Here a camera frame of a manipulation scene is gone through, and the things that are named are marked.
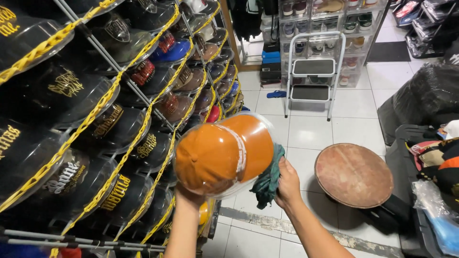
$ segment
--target floor mat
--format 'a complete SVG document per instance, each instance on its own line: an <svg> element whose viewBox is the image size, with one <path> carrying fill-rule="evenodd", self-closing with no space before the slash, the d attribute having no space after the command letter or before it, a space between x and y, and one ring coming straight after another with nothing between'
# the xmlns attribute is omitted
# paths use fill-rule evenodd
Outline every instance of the floor mat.
<svg viewBox="0 0 459 258"><path fill-rule="evenodd" d="M367 62L409 61L411 61L411 58L405 41L375 43L367 57Z"/></svg>

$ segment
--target round stool seat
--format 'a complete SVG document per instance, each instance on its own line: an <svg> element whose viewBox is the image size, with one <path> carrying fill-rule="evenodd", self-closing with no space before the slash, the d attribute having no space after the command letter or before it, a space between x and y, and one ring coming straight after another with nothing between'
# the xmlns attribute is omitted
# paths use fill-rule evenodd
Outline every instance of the round stool seat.
<svg viewBox="0 0 459 258"><path fill-rule="evenodd" d="M376 153L351 143L326 147L317 156L314 171L325 193L354 208L379 206L394 188L386 163Z"/></svg>

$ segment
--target clear plastic bag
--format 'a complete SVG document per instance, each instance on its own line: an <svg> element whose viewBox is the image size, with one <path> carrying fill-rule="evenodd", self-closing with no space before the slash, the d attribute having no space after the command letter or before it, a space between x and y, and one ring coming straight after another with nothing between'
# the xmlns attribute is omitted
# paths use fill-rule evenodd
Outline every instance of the clear plastic bag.
<svg viewBox="0 0 459 258"><path fill-rule="evenodd" d="M253 185L271 165L273 132L267 119L252 112L195 126L175 145L177 179L196 194L230 197Z"/></svg>
<svg viewBox="0 0 459 258"><path fill-rule="evenodd" d="M459 214L445 204L440 190L432 181L414 182L413 193L417 196L414 208L424 210L441 251L459 257Z"/></svg>

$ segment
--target hand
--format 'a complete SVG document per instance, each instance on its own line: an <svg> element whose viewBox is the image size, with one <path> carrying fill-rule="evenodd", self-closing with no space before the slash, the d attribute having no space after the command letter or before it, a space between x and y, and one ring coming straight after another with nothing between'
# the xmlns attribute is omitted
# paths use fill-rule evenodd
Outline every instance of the hand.
<svg viewBox="0 0 459 258"><path fill-rule="evenodd" d="M199 210L199 207L204 203L204 196L192 193L184 188L180 183L175 186L175 200L178 205L186 204L184 206Z"/></svg>
<svg viewBox="0 0 459 258"><path fill-rule="evenodd" d="M279 187L275 201L279 207L289 210L295 203L301 202L300 179L297 171L292 167L290 162L284 157L279 160Z"/></svg>

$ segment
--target white tile floor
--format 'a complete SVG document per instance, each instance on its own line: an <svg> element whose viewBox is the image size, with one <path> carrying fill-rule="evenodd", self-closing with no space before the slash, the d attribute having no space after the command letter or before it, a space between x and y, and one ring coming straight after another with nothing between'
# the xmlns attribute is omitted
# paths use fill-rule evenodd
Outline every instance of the white tile floor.
<svg viewBox="0 0 459 258"><path fill-rule="evenodd" d="M395 27L392 15L382 25L377 42L403 40L406 32ZM245 106L264 115L276 129L276 139L287 151L287 159L300 177L302 197L316 214L324 227L367 241L400 247L397 234L384 235L365 222L355 210L332 203L326 198L314 176L314 161L325 147L340 142L365 146L382 158L386 147L376 110L392 96L426 61L369 63L362 70L359 83L354 89L342 89L336 93L331 122L327 122L324 104L295 103L284 118L285 98L268 99L273 89L260 88L258 72L239 73ZM244 191L223 200L222 207L249 213L288 219L274 202L264 210L256 208L253 193ZM349 249L357 258L378 256ZM218 258L297 258L306 257L298 236L277 230L241 222L220 216L215 238L203 247L204 257Z"/></svg>

